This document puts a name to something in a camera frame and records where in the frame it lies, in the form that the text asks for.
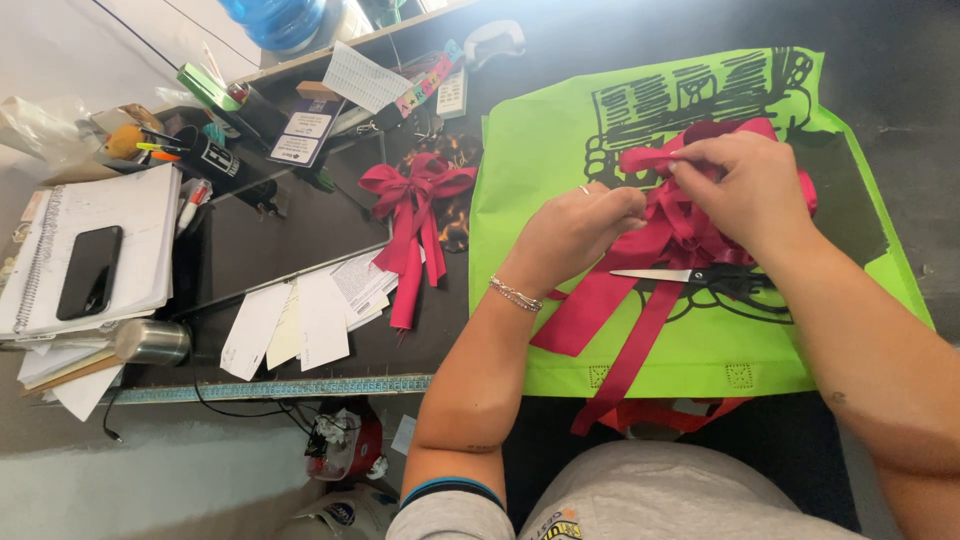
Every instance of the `blue water bottle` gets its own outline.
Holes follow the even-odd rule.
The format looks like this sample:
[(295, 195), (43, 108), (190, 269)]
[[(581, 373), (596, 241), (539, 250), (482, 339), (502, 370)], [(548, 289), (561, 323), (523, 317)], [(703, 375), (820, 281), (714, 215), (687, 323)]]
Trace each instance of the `blue water bottle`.
[(326, 0), (219, 0), (260, 48), (283, 54), (306, 47), (320, 28)]

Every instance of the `hand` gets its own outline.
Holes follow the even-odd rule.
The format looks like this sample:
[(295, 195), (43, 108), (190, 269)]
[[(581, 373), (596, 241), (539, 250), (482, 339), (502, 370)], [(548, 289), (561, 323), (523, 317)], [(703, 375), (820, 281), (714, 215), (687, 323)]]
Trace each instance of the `hand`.
[[(761, 264), (796, 241), (819, 234), (789, 145), (740, 132), (699, 140), (674, 155), (682, 159), (670, 163), (680, 188)], [(724, 167), (727, 175), (716, 183), (689, 161), (709, 161)]]
[(647, 199), (634, 187), (577, 187), (537, 210), (496, 276), (520, 293), (542, 299), (588, 269), (626, 231), (644, 227)]

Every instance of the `lime green bag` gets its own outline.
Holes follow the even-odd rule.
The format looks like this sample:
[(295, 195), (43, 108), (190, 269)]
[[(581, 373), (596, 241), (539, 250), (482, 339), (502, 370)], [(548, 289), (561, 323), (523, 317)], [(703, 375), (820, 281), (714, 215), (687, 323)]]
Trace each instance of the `lime green bag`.
[[(845, 123), (818, 102), (823, 54), (797, 47), (730, 51), (575, 77), (497, 105), (470, 212), (469, 301), (544, 201), (588, 181), (651, 188), (654, 171), (624, 174), (621, 150), (660, 147), (697, 120), (770, 118), (817, 189), (817, 227), (932, 327), (874, 177)], [(580, 276), (559, 288), (569, 292)], [(577, 357), (529, 347), (524, 393), (591, 397), (652, 286), (619, 306)], [(782, 302), (776, 291), (755, 296)], [(535, 330), (559, 303), (545, 301)], [(813, 389), (796, 328), (709, 290), (674, 306), (628, 398), (752, 397)]]

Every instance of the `black phone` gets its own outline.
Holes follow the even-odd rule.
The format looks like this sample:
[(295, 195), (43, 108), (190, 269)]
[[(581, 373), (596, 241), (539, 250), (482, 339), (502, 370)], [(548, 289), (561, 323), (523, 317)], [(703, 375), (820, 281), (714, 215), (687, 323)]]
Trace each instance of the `black phone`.
[(77, 234), (57, 306), (59, 320), (79, 319), (107, 309), (122, 241), (123, 228), (119, 226)]

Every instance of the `bracelet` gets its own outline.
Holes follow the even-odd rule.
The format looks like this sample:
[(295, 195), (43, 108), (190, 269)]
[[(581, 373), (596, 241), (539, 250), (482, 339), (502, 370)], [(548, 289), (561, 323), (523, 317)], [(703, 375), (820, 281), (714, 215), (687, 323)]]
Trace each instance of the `bracelet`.
[(503, 282), (498, 280), (496, 276), (490, 276), (490, 287), (503, 296), (506, 296), (514, 304), (523, 307), (524, 309), (529, 309), (531, 311), (540, 311), (543, 309), (543, 302), (524, 296), (519, 291), (503, 284)]

